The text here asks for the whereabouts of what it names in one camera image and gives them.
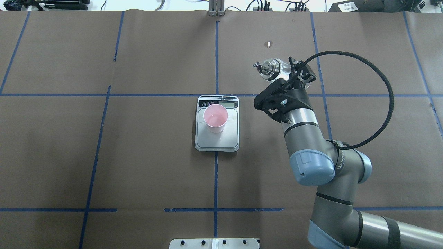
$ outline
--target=kitchen scale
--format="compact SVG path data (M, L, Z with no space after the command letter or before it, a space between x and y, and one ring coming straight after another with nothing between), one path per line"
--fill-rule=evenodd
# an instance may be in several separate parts
M228 121L221 133L210 132L203 120L206 107L222 105L228 111ZM197 100L195 114L195 148L198 151L236 152L240 148L240 112L236 96L202 95Z

